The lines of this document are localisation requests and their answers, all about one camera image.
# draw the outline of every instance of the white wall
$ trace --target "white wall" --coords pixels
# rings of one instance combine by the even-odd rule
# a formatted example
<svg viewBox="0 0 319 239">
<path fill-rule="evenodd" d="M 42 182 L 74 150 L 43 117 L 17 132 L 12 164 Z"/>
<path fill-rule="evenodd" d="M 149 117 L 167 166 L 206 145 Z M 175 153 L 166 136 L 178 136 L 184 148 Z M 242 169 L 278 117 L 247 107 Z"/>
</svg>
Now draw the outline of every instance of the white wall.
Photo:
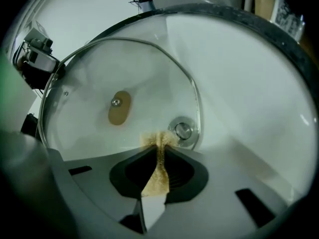
<svg viewBox="0 0 319 239">
<path fill-rule="evenodd" d="M 130 0 L 47 0 L 35 19 L 53 40 L 52 55 L 62 60 L 114 24 L 138 14 Z M 38 117 L 41 98 L 29 113 Z"/>
</svg>

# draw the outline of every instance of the screw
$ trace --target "screw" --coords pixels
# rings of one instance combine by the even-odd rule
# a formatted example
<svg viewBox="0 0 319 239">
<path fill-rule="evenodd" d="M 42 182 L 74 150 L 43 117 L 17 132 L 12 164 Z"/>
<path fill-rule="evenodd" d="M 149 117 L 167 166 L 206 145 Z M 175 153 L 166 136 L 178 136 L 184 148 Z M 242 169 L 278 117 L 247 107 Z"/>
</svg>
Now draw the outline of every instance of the screw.
<svg viewBox="0 0 319 239">
<path fill-rule="evenodd" d="M 119 107 L 122 104 L 122 100 L 119 98 L 113 98 L 111 101 L 112 106 Z"/>
<path fill-rule="evenodd" d="M 190 126 L 183 122 L 176 125 L 175 132 L 178 135 L 178 137 L 182 140 L 187 140 L 191 136 Z"/>
</svg>

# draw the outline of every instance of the glass lid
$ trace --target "glass lid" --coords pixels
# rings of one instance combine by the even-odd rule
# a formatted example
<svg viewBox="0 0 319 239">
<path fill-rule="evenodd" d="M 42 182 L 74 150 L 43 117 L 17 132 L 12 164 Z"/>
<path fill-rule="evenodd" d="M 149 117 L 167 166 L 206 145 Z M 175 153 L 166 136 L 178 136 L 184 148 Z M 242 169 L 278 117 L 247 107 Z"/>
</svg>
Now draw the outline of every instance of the glass lid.
<svg viewBox="0 0 319 239">
<path fill-rule="evenodd" d="M 74 160 L 140 147 L 140 137 L 170 129 L 180 146 L 198 140 L 192 78 L 155 44 L 103 38 L 61 62 L 42 104 L 44 143 Z"/>
</svg>

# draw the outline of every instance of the black slot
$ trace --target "black slot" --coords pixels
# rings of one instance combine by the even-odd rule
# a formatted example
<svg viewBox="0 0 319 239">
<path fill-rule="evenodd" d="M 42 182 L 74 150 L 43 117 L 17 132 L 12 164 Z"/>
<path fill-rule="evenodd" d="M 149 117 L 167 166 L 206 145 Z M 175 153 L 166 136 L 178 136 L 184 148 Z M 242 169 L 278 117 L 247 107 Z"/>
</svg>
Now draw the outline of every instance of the black slot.
<svg viewBox="0 0 319 239">
<path fill-rule="evenodd" d="M 110 181 L 122 196 L 141 199 L 156 165 L 157 147 L 152 146 L 116 164 L 110 171 Z M 167 146 L 164 166 L 169 178 L 166 204 L 189 201 L 207 184 L 208 171 L 202 164 Z"/>
<path fill-rule="evenodd" d="M 84 173 L 90 170 L 92 170 L 92 168 L 88 165 L 85 165 L 85 166 L 69 169 L 69 173 L 71 175 L 75 175 L 75 174 Z"/>
<path fill-rule="evenodd" d="M 120 223 L 140 234 L 145 234 L 147 232 L 141 200 L 137 200 L 133 214 L 125 216 Z"/>
<path fill-rule="evenodd" d="M 37 57 L 38 57 L 38 53 L 32 51 L 31 54 L 30 54 L 29 61 L 32 62 L 32 63 L 35 63 Z"/>
<path fill-rule="evenodd" d="M 235 192 L 235 194 L 245 206 L 257 227 L 261 228 L 275 218 L 275 215 L 250 189 L 238 190 Z"/>
</svg>

